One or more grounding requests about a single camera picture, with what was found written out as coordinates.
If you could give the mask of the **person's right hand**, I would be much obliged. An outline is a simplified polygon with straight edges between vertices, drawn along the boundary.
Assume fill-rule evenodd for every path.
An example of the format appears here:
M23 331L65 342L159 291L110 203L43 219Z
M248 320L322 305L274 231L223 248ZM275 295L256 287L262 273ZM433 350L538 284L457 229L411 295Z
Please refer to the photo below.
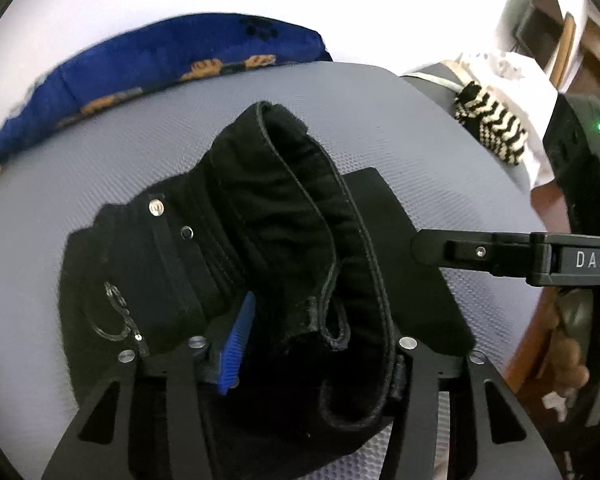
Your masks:
M554 330L550 345L550 362L554 370L554 391L566 398L588 382L590 372L581 363L580 344L568 337L561 328Z

